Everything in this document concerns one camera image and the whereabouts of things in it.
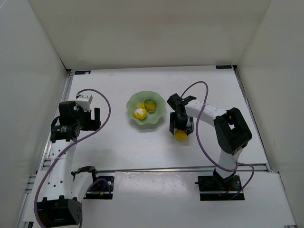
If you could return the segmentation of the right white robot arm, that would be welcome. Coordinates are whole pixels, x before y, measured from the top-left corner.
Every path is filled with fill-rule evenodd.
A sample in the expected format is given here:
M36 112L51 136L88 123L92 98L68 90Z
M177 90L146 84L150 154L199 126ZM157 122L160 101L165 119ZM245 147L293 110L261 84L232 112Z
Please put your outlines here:
M186 140L194 131L198 134L194 118L197 124L202 121L214 127L221 148L219 161L213 162L216 166L214 176L221 182L230 180L235 175L241 152L252 139L241 111L237 108L219 109L191 95L181 98L178 94L173 94L167 103L173 109L170 113L169 131L177 140Z

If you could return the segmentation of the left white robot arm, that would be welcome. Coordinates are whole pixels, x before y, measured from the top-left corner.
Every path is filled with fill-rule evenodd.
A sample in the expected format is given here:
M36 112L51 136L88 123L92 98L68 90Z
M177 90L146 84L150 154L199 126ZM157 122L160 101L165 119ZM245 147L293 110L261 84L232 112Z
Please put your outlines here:
M59 116L51 124L51 165L42 181L42 199L34 199L34 213L43 228L78 225L82 221L81 201L85 184L96 180L93 166L72 170L73 156L81 131L101 126L100 109L91 110L88 95L59 104Z

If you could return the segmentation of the green glass fruit bowl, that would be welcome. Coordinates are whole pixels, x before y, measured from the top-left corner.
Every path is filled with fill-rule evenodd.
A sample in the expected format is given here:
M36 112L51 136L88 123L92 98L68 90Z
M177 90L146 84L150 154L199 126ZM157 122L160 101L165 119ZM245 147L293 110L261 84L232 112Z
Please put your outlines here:
M139 104L144 104L145 100L154 100L156 102L156 109L153 113L148 112L143 120L135 118L134 112L139 108ZM166 102L156 92L140 91L132 95L126 104L127 115L130 120L134 120L139 125L156 124L166 114Z

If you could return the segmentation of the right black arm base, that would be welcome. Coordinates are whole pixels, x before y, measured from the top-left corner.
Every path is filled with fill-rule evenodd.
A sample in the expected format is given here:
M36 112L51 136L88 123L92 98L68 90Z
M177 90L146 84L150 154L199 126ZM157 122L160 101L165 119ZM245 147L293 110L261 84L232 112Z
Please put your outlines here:
M198 176L195 184L199 187L200 201L245 200L244 193L238 193L242 188L238 175L223 185L214 176Z

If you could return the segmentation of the yellow fake pear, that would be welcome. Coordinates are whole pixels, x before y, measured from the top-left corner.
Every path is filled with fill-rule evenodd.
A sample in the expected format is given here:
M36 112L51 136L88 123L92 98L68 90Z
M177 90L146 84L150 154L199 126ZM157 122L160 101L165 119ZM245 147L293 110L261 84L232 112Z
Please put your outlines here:
M176 130L174 133L174 136L175 136L176 140L178 140L180 142L187 140L187 137L188 137L187 132L184 130Z

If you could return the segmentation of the green yellow fake fruit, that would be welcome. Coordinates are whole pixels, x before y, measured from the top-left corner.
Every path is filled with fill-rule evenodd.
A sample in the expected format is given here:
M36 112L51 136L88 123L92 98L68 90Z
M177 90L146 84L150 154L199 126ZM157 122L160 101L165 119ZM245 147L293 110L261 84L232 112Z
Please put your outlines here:
M152 99L147 99L144 101L144 108L147 110L149 113L154 113L157 107L157 103L155 100Z

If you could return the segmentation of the left blue corner label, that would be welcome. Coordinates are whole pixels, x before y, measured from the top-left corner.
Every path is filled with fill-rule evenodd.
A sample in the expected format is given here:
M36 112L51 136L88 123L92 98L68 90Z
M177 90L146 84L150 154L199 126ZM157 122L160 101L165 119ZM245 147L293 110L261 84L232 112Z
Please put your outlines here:
M85 70L85 71L75 71L74 75L89 75L91 74L90 70Z

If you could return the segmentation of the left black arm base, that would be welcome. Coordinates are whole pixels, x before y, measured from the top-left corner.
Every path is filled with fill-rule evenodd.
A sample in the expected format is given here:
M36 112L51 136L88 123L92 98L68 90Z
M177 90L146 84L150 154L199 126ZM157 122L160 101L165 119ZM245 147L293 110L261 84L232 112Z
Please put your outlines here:
M96 183L86 192L86 200L112 200L114 193L114 172L98 172L95 175Z

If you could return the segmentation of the right blue corner label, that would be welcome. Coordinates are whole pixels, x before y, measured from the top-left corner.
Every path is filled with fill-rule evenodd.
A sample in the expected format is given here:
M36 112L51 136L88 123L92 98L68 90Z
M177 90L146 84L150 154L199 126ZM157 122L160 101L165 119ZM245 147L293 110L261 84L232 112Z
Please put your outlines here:
M216 69L232 69L231 65L216 65Z

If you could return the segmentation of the right aluminium frame rail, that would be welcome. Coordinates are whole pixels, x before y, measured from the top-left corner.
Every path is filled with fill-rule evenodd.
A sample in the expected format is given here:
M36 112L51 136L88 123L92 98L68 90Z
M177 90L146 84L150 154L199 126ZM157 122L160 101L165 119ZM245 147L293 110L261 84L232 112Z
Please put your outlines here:
M254 115L252 113L252 109L251 109L247 94L245 92L244 85L243 85L241 77L239 75L237 65L233 65L232 67L233 67L234 73L236 75L236 78L237 78L240 90L242 92L242 95L244 97L245 103L247 105L248 113L250 114L250 119L251 119L250 121L246 121L250 130L251 130L251 132L252 132L252 136L253 136L252 140L249 142L249 146L253 151L251 151L249 153L249 155L253 155L254 158L262 158L263 157L263 162L254 162L253 164L255 164L256 166L263 165L263 166L265 166L266 170L270 171L271 168L269 166L269 161L268 161L268 158L267 158L265 147L263 145L261 135L260 135L260 132L258 130Z

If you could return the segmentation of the blue corner label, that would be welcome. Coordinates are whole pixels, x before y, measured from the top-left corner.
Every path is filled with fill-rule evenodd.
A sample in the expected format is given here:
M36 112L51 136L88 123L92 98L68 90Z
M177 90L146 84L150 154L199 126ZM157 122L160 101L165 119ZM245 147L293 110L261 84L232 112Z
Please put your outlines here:
M216 65L216 69L232 69L231 65Z
M89 75L91 74L90 70L85 70L85 71L75 71L74 75Z

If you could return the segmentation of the yellow fake lemon torn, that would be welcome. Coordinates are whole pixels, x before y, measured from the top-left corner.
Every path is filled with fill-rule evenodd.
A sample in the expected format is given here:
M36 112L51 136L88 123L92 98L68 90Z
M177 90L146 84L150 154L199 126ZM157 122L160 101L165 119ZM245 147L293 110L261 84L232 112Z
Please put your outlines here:
M138 120L144 120L147 117L147 110L145 108L138 108L134 111L133 115Z

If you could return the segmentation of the yellow peel fragment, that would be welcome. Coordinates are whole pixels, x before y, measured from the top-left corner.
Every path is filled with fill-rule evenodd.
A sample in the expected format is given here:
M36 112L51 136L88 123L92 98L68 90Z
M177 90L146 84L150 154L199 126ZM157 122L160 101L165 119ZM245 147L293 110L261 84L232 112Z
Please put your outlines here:
M137 107L138 107L138 108L145 109L145 106L144 106L144 104L142 104L142 103L138 103L138 104L137 104Z

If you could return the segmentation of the front aluminium frame rail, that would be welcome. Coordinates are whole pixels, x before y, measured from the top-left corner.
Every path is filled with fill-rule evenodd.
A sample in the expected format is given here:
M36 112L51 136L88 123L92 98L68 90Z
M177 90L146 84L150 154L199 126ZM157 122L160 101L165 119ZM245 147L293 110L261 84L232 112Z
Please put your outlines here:
M272 172L266 164L253 164L255 171ZM104 172L164 172L164 171L213 171L215 166L193 166L193 167L175 167L175 168L144 168L144 169L112 169L112 170L97 170L99 173Z

